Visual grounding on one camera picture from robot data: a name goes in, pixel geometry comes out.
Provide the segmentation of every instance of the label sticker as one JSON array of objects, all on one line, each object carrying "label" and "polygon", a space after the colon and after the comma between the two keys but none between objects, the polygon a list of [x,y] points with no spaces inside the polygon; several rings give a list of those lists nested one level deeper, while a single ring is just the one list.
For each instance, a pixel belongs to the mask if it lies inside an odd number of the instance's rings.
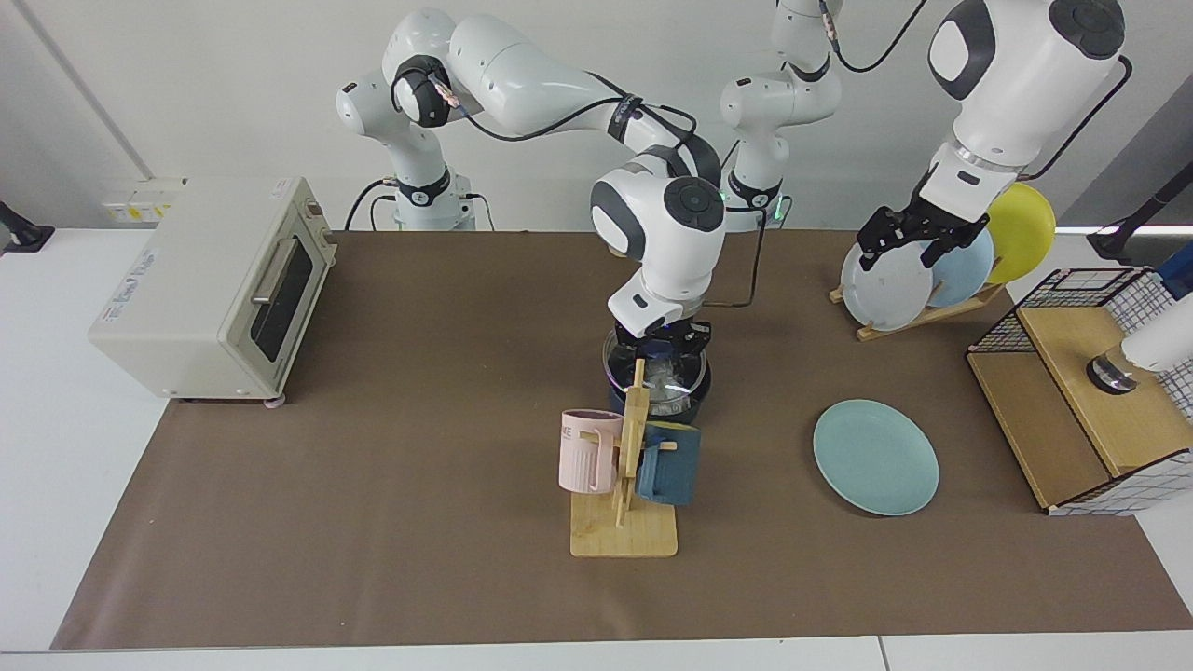
[{"label": "label sticker", "polygon": [[112,300],[107,302],[104,314],[99,318],[101,321],[113,322],[120,319],[129,301],[132,300],[132,296],[137,293],[137,288],[141,287],[141,281],[149,272],[149,269],[153,267],[153,264],[157,261],[159,252],[160,250],[156,247],[141,252],[132,267],[124,273],[124,279],[120,281],[120,284],[116,288],[116,293],[112,294]]},{"label": "label sticker", "polygon": [[279,179],[278,183],[273,185],[273,191],[270,192],[270,198],[280,201],[282,197],[286,195],[286,191],[290,190],[291,181],[292,179],[290,178]]}]

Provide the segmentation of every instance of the yellow plate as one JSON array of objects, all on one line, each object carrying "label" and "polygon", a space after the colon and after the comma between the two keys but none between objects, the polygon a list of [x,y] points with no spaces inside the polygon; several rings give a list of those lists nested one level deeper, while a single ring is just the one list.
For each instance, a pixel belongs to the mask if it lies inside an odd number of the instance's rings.
[{"label": "yellow plate", "polygon": [[1056,214],[1043,193],[1022,183],[1010,185],[990,205],[995,266],[991,284],[1019,279],[1044,260],[1056,238]]}]

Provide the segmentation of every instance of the pink mug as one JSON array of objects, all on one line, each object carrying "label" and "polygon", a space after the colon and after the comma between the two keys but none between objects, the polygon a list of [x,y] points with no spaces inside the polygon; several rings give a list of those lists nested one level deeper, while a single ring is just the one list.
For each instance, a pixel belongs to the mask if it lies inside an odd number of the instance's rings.
[{"label": "pink mug", "polygon": [[622,415],[602,410],[563,412],[560,436],[560,486],[580,494],[604,494],[617,481]]}]

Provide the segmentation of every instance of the light blue plate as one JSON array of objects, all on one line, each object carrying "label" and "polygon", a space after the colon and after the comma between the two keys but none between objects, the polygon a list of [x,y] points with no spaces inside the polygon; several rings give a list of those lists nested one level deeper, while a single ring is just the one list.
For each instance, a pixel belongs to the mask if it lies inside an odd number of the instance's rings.
[{"label": "light blue plate", "polygon": [[969,247],[957,247],[940,257],[937,265],[932,266],[933,288],[941,282],[945,285],[928,300],[928,306],[947,308],[970,300],[985,284],[991,270],[994,270],[994,238],[989,230],[982,229]]},{"label": "light blue plate", "polygon": [[816,466],[836,493],[876,515],[910,515],[940,484],[932,443],[897,410],[854,399],[824,411],[812,433]]}]

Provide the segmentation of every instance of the oven window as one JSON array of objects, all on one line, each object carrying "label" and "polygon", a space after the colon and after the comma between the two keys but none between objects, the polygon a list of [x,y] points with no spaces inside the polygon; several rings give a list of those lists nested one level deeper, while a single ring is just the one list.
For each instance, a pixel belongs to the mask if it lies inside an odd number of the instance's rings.
[{"label": "oven window", "polygon": [[[298,236],[295,235],[293,239],[298,240]],[[271,363],[278,361],[282,343],[286,339],[286,333],[290,332],[290,324],[298,312],[298,303],[302,301],[307,282],[314,269],[310,254],[307,253],[299,240],[295,247],[295,256],[290,259],[290,265],[282,279],[277,298],[256,310],[256,319],[253,320],[249,336]]]}]

